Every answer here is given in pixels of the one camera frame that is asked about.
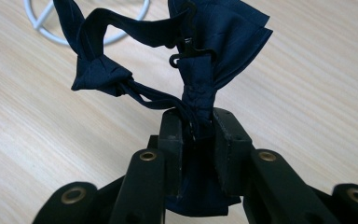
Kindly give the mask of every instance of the wood grain surface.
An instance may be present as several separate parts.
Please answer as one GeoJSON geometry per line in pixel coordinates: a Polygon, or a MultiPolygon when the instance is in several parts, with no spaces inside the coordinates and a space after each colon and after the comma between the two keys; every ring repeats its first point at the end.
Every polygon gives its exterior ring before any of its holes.
{"type": "MultiPolygon", "coordinates": [[[[34,0],[37,15],[48,0],[34,0]]],[[[109,7],[135,17],[142,0],[77,0],[85,14],[109,7]]],[[[358,0],[249,0],[274,31],[254,62],[217,94],[257,148],[281,153],[311,186],[330,193],[358,184],[358,0]]],[[[146,20],[168,18],[151,0],[146,20]]],[[[45,23],[60,35],[55,13],[45,23]]],[[[109,34],[117,32],[109,29],[109,34]]],[[[105,48],[135,80],[181,96],[168,64],[174,49],[129,37],[105,48]]],[[[0,0],[0,223],[31,223],[58,188],[87,181],[98,188],[125,174],[131,155],[157,134],[162,111],[129,96],[71,91],[76,56],[35,31],[20,0],[0,0]]],[[[228,217],[167,223],[246,223],[241,205],[228,217]]]]}

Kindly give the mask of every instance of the navy blue cloth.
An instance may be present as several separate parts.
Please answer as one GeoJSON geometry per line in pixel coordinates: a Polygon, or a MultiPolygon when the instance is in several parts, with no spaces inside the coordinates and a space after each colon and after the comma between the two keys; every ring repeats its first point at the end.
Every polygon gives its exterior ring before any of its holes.
{"type": "Polygon", "coordinates": [[[190,217],[223,216],[239,197],[225,195],[213,165],[213,102],[255,58],[272,31],[269,17],[240,0],[169,0],[170,18],[136,21],[97,8],[85,19],[73,0],[54,0],[63,33],[77,54],[73,91],[128,94],[151,109],[176,107],[184,123],[186,148],[181,194],[166,207],[190,217]],[[132,72],[103,54],[108,25],[150,47],[176,46],[176,65],[184,81],[182,99],[136,82],[132,72]]]}

